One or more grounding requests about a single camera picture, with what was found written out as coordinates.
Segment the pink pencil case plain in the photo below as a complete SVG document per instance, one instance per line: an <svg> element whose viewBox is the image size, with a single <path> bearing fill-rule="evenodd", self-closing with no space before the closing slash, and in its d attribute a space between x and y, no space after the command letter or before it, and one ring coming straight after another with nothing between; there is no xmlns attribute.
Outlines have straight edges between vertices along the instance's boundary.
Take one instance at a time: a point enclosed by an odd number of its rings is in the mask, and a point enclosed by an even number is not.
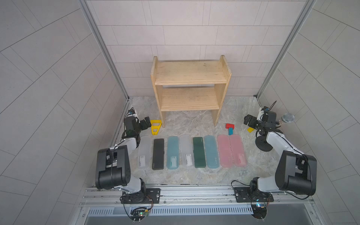
<svg viewBox="0 0 360 225"><path fill-rule="evenodd" d="M220 165L224 168L231 168L233 165L233 154L230 139L227 135L217 136Z"/></svg>

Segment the clear white pencil case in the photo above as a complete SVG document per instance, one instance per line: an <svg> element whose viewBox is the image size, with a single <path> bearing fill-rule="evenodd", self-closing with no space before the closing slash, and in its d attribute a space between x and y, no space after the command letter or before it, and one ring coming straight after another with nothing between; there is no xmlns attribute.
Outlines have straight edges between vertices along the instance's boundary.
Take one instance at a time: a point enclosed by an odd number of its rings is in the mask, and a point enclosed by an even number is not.
<svg viewBox="0 0 360 225"><path fill-rule="evenodd" d="M194 167L193 145L189 135L180 136L180 151L182 156L182 165L184 167Z"/></svg>
<svg viewBox="0 0 360 225"><path fill-rule="evenodd" d="M150 136L141 137L138 149L139 168L148 168L151 165L152 139Z"/></svg>

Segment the dark green pencil case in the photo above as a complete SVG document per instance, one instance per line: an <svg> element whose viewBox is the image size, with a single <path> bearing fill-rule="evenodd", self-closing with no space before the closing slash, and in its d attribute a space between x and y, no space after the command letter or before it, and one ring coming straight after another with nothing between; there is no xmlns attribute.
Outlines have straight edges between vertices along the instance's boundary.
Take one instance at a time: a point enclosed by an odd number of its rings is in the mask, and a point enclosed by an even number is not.
<svg viewBox="0 0 360 225"><path fill-rule="evenodd" d="M195 168L205 168L206 167L206 158L204 152L204 144L202 137L193 138L193 154Z"/></svg>

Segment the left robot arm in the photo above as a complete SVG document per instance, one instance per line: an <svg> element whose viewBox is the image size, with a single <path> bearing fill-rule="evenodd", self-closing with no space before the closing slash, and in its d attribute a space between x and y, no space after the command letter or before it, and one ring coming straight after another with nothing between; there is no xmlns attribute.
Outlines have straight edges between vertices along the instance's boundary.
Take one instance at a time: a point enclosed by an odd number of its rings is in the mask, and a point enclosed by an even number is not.
<svg viewBox="0 0 360 225"><path fill-rule="evenodd" d="M144 181L131 175L129 153L139 147L141 131L150 127L149 117L140 121L136 116L128 116L121 141L97 152L95 186L99 190L122 191L122 204L144 203L147 199Z"/></svg>

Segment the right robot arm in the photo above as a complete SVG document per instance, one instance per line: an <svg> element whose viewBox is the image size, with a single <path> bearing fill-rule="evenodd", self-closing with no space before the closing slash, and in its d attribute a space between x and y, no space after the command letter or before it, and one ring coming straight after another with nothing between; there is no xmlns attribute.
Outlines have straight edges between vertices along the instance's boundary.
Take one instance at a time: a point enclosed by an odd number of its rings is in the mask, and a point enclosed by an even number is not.
<svg viewBox="0 0 360 225"><path fill-rule="evenodd" d="M259 114L248 114L244 124L256 130L256 146L263 152L274 150L280 160L274 176L254 178L249 185L249 194L285 192L304 200L316 192L317 160L297 149L279 129L292 123L294 115L285 113L280 119L269 108L260 108Z"/></svg>

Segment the black pencil case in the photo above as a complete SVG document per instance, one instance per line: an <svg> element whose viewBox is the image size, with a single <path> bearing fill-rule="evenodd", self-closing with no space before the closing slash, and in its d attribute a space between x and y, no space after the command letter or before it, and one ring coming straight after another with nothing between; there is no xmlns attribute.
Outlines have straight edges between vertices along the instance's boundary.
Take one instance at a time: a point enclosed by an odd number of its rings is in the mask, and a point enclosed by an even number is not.
<svg viewBox="0 0 360 225"><path fill-rule="evenodd" d="M164 169L164 139L154 139L153 143L153 157L152 157L152 169L163 170Z"/></svg>

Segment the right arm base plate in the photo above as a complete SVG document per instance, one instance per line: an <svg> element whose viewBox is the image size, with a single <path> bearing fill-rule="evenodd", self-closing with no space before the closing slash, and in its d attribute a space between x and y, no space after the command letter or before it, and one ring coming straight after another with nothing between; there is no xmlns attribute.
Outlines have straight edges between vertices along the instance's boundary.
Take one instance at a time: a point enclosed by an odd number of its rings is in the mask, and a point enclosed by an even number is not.
<svg viewBox="0 0 360 225"><path fill-rule="evenodd" d="M271 203L274 202L272 194L251 190L249 187L234 187L234 195L237 203Z"/></svg>

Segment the pink pencil case with label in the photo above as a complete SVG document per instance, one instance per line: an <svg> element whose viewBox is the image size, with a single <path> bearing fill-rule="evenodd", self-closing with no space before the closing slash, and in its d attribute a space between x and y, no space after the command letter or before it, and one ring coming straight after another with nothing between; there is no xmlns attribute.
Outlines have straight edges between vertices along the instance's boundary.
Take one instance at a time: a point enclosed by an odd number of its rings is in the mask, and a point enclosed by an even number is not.
<svg viewBox="0 0 360 225"><path fill-rule="evenodd" d="M237 167L245 167L247 165L247 161L241 137L233 134L229 136L229 140L234 164Z"/></svg>

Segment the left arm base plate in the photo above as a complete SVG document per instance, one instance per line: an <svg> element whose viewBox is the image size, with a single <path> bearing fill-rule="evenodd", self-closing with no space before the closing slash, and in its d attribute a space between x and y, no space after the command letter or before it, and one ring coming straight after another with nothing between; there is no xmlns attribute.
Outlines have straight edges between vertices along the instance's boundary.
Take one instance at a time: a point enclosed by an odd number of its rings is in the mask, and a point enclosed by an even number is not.
<svg viewBox="0 0 360 225"><path fill-rule="evenodd" d="M122 204L158 204L160 199L160 188L147 188L145 192L140 191L134 194L126 194L120 197Z"/></svg>

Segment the light teal pencil case top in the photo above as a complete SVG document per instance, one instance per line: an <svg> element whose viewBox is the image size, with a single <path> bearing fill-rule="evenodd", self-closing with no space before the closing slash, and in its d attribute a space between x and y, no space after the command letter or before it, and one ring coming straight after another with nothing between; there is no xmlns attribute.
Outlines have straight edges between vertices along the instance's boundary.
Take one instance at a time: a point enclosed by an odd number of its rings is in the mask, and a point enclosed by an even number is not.
<svg viewBox="0 0 360 225"><path fill-rule="evenodd" d="M179 138L177 136L170 136L167 141L167 168L175 170L179 167Z"/></svg>

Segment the light blue pencil case bottom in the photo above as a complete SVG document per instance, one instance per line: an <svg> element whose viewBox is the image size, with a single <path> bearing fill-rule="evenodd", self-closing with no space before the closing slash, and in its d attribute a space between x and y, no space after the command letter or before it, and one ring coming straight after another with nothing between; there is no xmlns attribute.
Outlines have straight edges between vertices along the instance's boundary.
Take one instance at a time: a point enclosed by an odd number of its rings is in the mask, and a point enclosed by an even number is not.
<svg viewBox="0 0 360 225"><path fill-rule="evenodd" d="M215 136L204 137L204 147L207 167L210 169L217 169L220 166L218 146Z"/></svg>

